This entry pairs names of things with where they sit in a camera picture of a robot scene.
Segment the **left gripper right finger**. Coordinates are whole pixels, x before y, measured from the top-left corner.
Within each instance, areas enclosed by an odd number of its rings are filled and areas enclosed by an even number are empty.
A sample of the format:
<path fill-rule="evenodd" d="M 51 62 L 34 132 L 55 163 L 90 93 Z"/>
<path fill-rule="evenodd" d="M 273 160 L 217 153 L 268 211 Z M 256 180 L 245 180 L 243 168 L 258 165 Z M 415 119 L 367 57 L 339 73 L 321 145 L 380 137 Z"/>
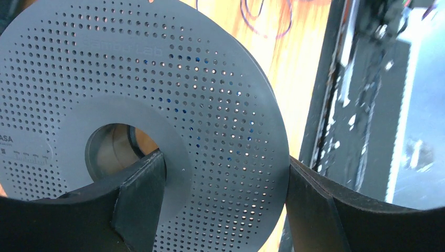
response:
<path fill-rule="evenodd" d="M 290 160 L 286 208 L 295 251 L 444 251 L 444 208 L 362 195 Z"/>

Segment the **grey filament spool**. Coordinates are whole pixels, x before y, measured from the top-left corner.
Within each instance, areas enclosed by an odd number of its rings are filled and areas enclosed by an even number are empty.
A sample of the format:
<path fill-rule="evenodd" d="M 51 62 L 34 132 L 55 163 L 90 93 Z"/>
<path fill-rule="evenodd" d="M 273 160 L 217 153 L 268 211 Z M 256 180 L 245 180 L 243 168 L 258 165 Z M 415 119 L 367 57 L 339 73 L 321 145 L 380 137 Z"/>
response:
<path fill-rule="evenodd" d="M 118 124 L 163 152 L 155 251 L 258 251 L 283 209 L 289 147 L 271 85 L 180 1 L 36 1 L 1 35 L 1 185 L 36 200 L 93 183 Z"/>

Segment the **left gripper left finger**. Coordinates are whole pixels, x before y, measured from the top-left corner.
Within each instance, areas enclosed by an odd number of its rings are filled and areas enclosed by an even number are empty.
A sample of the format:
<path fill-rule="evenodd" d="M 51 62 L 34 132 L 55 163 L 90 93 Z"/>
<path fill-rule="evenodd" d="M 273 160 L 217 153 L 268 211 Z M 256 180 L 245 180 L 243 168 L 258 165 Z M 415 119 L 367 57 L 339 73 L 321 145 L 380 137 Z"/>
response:
<path fill-rule="evenodd" d="M 56 199 L 1 198 L 1 251 L 152 251 L 166 182 L 160 151 Z"/>

